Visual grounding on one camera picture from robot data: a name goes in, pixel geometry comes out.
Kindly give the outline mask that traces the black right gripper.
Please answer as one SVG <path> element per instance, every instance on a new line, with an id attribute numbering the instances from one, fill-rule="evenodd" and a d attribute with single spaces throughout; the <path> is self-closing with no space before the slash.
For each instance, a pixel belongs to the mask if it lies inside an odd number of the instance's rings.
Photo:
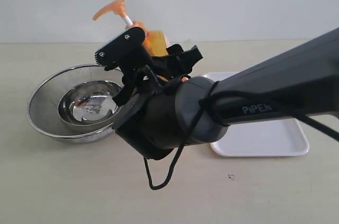
<path id="1" fill-rule="evenodd" d="M 150 87 L 138 88 L 140 84 L 140 73 L 131 77 L 122 76 L 123 88 L 113 97 L 117 105 L 124 105 L 118 113 L 112 128 L 116 134 L 127 142 L 134 150 L 140 153 L 145 159 L 161 160 L 168 156 L 174 149 L 161 148 L 154 140 L 142 130 L 147 102 L 154 95 L 164 94 L 171 96 L 175 89 L 163 87 L 158 93 Z"/>

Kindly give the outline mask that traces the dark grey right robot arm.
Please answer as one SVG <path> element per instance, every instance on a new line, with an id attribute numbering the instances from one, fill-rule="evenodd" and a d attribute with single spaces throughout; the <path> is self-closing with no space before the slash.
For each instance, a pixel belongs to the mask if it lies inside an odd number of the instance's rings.
<path id="1" fill-rule="evenodd" d="M 314 116 L 338 116 L 338 30 L 214 82 L 193 77 L 169 89 L 146 81 L 120 111 L 116 133 L 147 159 L 218 141 L 233 124 L 296 118 L 333 139 Z"/>

